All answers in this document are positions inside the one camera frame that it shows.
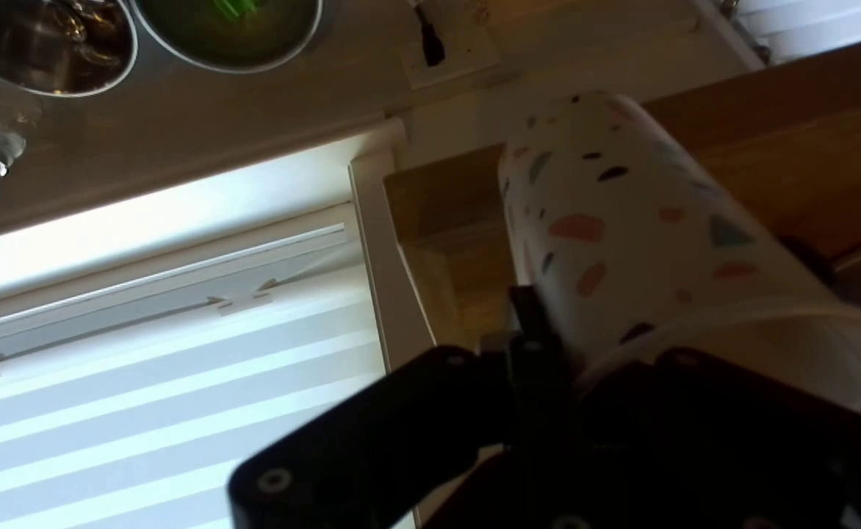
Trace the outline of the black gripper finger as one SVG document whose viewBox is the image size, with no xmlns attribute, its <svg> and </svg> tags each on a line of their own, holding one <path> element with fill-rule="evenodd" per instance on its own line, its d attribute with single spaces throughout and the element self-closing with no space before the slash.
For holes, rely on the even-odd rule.
<svg viewBox="0 0 861 529">
<path fill-rule="evenodd" d="M 572 492 L 576 465 L 572 362 L 536 289 L 511 289 L 508 306 L 514 321 L 508 337 L 508 378 L 517 408 L 514 453 L 523 465 L 532 520 L 548 529 L 588 529 Z"/>
</svg>

